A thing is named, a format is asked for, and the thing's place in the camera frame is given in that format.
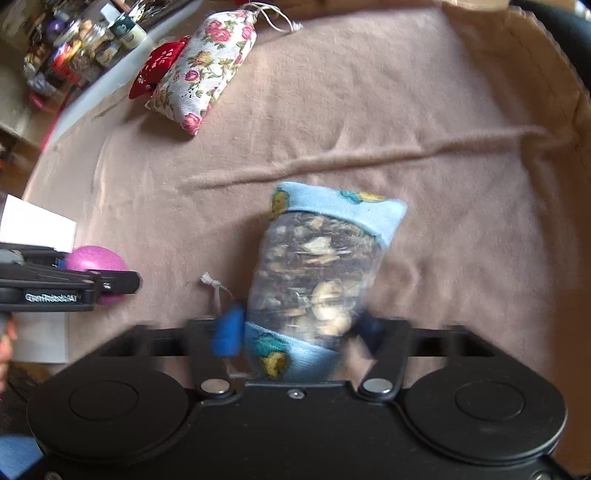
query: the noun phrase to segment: white card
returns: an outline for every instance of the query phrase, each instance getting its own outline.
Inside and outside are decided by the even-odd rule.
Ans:
[[[0,242],[74,248],[76,223],[69,218],[8,195],[0,218]],[[65,312],[18,312],[18,341],[13,360],[42,364],[67,362]]]
[[[76,222],[32,203],[8,195],[0,219],[0,242],[53,247],[60,252],[74,248]]]

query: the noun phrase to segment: human hand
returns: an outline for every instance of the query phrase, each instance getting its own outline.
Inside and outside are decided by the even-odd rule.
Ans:
[[[17,339],[17,326],[11,317],[0,339],[0,393],[6,389],[8,362],[12,359],[12,343]]]

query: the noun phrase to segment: cluttered shelf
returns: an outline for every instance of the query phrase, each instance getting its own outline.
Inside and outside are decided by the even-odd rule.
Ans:
[[[25,23],[29,99],[40,109],[51,109],[76,98],[137,48],[146,30],[189,2],[44,0],[40,12]]]

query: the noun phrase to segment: metal screw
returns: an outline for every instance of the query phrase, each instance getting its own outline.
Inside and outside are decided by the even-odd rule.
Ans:
[[[292,388],[287,391],[287,396],[293,400],[303,400],[306,394],[299,388]]]
[[[363,389],[366,392],[373,393],[376,395],[384,395],[389,393],[394,388],[390,380],[385,378],[370,378],[363,382]]]
[[[208,378],[201,383],[201,390],[212,395],[221,395],[230,390],[230,383],[223,378]]]
[[[552,475],[548,472],[537,472],[533,474],[532,480],[552,480]]]

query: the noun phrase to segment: white string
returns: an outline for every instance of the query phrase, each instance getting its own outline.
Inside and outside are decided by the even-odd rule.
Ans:
[[[211,285],[215,289],[213,293],[213,305],[216,309],[216,316],[220,317],[222,315],[222,299],[220,296],[220,290],[226,292],[232,301],[235,300],[234,295],[232,295],[232,292],[222,285],[222,282],[214,280],[207,272],[201,275],[200,280],[202,283],[205,283],[205,285]]]
[[[274,28],[278,32],[297,32],[298,30],[301,30],[302,28],[304,28],[304,26],[301,23],[292,22],[289,18],[287,18],[287,15],[285,15],[285,13],[283,13],[279,9],[279,7],[276,7],[275,5],[264,4],[262,2],[248,2],[247,4],[242,5],[240,8],[247,10],[248,7],[256,8],[255,15],[262,14],[263,17],[265,17],[265,20],[267,21],[267,23],[269,23],[269,25],[271,26],[271,28]],[[287,24],[290,26],[290,29],[283,30],[282,28],[276,27],[275,24],[271,21],[271,19],[267,15],[267,13],[265,12],[265,10],[272,10],[280,17],[283,17],[285,19],[285,21],[287,22]]]

